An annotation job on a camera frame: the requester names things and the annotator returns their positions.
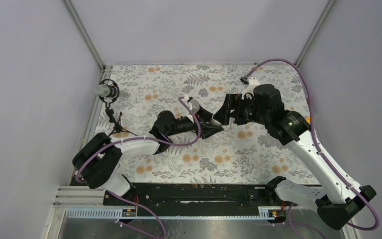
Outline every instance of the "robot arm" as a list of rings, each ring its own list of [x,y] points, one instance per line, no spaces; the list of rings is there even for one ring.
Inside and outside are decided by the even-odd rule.
[[[206,111],[193,98],[186,98],[191,112],[196,115],[201,128],[201,138],[206,139],[213,134],[223,131],[223,127],[210,123],[212,113]],[[171,142],[169,136],[195,131],[197,133],[197,123],[192,115],[175,118],[171,111],[162,111],[157,116],[152,129],[144,135],[138,136],[139,140],[124,139],[123,143],[116,144],[105,149],[102,154],[92,159],[81,171],[81,177],[88,187],[95,189],[102,187],[119,196],[124,195],[130,189],[130,183],[125,176],[116,172],[115,167],[120,160],[136,156],[154,155],[166,151],[169,145],[146,138],[155,138],[164,142]],[[105,133],[96,134],[87,145],[74,157],[73,165],[80,171],[86,161],[98,150],[111,143],[111,138]]]
[[[285,110],[279,90],[270,84],[260,85],[254,77],[249,77],[248,82],[244,94],[226,95],[223,106],[211,121],[217,125],[228,125],[229,118],[234,118],[237,125],[249,122],[263,124],[270,136],[279,140],[304,162],[322,189],[299,185],[281,176],[270,181],[266,187],[280,200],[309,208],[317,212],[331,228],[341,229],[365,204],[321,158],[310,134],[311,126],[298,112]],[[349,176],[322,144],[320,148],[338,172],[367,201],[376,195],[371,186],[361,186]]]

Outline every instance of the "floral tablecloth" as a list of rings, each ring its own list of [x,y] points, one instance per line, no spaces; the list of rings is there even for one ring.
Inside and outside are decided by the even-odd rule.
[[[179,96],[192,96],[214,113],[226,93],[240,93],[245,86],[239,78],[251,65],[170,65],[112,66],[111,79],[124,93],[112,104],[122,111],[122,125],[138,135],[148,132],[159,112],[170,110],[176,117],[187,114]],[[307,117],[308,106],[299,77],[292,67],[273,64],[260,67],[253,74],[260,83],[271,83],[281,91],[287,109]],[[104,107],[96,132],[109,133]],[[123,138],[128,133],[112,137]],[[189,142],[194,133],[172,136],[174,142]],[[235,183],[263,184],[277,175],[295,183],[318,184],[302,161],[279,141],[270,137],[262,125],[230,125],[209,139],[189,147],[170,147],[166,152],[118,163],[117,171],[132,182]]]

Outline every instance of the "black connector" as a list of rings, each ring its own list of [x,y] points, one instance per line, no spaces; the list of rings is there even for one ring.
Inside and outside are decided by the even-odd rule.
[[[243,76],[243,77],[239,78],[239,80],[240,80],[242,83],[244,83],[244,85],[249,84],[249,82],[248,82],[248,77],[246,77],[246,76]]]
[[[96,134],[74,157],[72,163],[75,169],[79,170],[88,158],[110,143],[110,138],[105,133]],[[102,153],[102,158],[96,156],[81,172],[82,178],[91,189],[98,188],[108,181],[122,156],[121,149],[115,146],[105,149]]]

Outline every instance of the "white wall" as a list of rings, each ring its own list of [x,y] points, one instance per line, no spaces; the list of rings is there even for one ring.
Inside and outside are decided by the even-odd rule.
[[[0,0],[0,239],[37,239],[99,70],[60,0]]]
[[[362,185],[377,191],[382,238],[382,1],[337,1],[302,64],[324,145]],[[356,217],[372,226],[363,209]]]
[[[295,61],[327,0],[72,0],[106,64]]]

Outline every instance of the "black bracket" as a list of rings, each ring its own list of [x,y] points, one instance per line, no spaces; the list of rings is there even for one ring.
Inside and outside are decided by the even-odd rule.
[[[105,133],[96,134],[81,151],[75,155],[72,163],[75,169],[79,170],[82,165],[95,154],[99,149],[110,143],[110,138]],[[82,178],[91,189],[103,185],[111,176],[116,164],[122,156],[120,148],[111,146],[104,150],[104,156],[97,156],[81,172]]]
[[[361,187],[360,194],[369,202],[377,193],[370,185],[367,185]],[[345,204],[333,204],[325,195],[323,198],[317,199],[315,203],[318,206],[317,213],[320,218],[335,230],[340,230],[365,207],[364,202],[358,196],[354,197],[353,200],[348,198]]]

